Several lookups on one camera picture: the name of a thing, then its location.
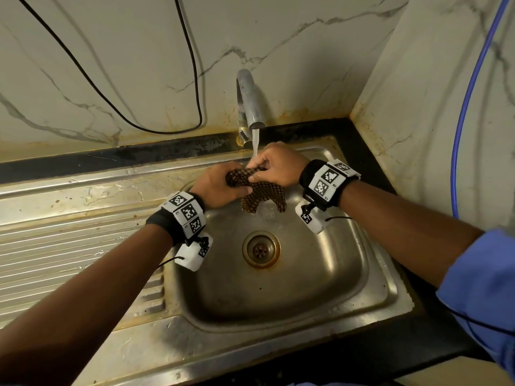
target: white marble backsplash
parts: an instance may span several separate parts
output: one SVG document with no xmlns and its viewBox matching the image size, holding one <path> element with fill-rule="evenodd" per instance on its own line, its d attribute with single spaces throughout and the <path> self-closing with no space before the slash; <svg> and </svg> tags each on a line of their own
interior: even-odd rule
<svg viewBox="0 0 515 386">
<path fill-rule="evenodd" d="M 197 122 L 173 0 L 27 0 L 98 87 L 156 130 Z M 235 76 L 252 71 L 270 124 L 347 116 L 408 0 L 183 0 L 204 127 L 237 128 Z M 0 8 L 0 161 L 167 139 L 125 124 L 17 0 Z"/>
<path fill-rule="evenodd" d="M 397 192 L 451 214 L 465 91 L 501 0 L 410 0 L 351 118 Z M 515 0 L 480 71 L 458 157 L 460 218 L 515 233 Z"/>
</svg>

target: mesh scrub cloth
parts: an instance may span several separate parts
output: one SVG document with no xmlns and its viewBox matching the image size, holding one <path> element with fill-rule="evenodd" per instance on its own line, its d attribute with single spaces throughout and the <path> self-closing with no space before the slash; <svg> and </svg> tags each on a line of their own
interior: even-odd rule
<svg viewBox="0 0 515 386">
<path fill-rule="evenodd" d="M 267 181 L 249 182 L 249 176 L 254 175 L 257 170 L 259 169 L 236 169 L 226 175 L 226 183 L 229 187 L 250 186 L 254 190 L 250 195 L 241 198 L 241 207 L 248 213 L 254 214 L 261 202 L 272 200 L 280 213 L 285 212 L 286 198 L 283 187 Z"/>
</svg>

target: faucet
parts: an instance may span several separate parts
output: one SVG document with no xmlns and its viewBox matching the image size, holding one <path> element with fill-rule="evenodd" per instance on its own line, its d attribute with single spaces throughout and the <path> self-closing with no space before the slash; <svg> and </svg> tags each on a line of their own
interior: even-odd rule
<svg viewBox="0 0 515 386">
<path fill-rule="evenodd" d="M 254 78 L 247 69 L 236 75 L 236 95 L 238 98 L 238 143 L 244 146 L 252 141 L 254 129 L 265 128 L 265 118 L 261 111 Z"/>
</svg>

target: blue sleeve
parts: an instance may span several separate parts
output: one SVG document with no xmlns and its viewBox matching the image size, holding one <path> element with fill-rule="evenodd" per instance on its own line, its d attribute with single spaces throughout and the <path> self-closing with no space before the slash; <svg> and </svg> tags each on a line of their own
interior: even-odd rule
<svg viewBox="0 0 515 386">
<path fill-rule="evenodd" d="M 501 229 L 483 234 L 449 268 L 437 295 L 454 311 L 515 331 L 515 239 Z M 515 337 L 456 319 L 515 380 Z"/>
</svg>

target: wrist strap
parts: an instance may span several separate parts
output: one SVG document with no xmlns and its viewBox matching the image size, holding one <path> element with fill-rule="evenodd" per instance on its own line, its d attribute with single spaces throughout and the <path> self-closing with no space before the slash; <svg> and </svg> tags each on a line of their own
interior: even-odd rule
<svg viewBox="0 0 515 386">
<path fill-rule="evenodd" d="M 302 196 L 320 210 L 338 206 L 341 193 L 361 175 L 344 162 L 335 159 L 324 162 L 314 159 L 302 171 L 299 183 L 304 188 Z"/>
<path fill-rule="evenodd" d="M 185 242 L 190 245 L 205 227 L 204 202 L 196 194 L 178 191 L 160 205 L 146 223 L 164 228 L 174 239 L 174 244 Z"/>
</svg>

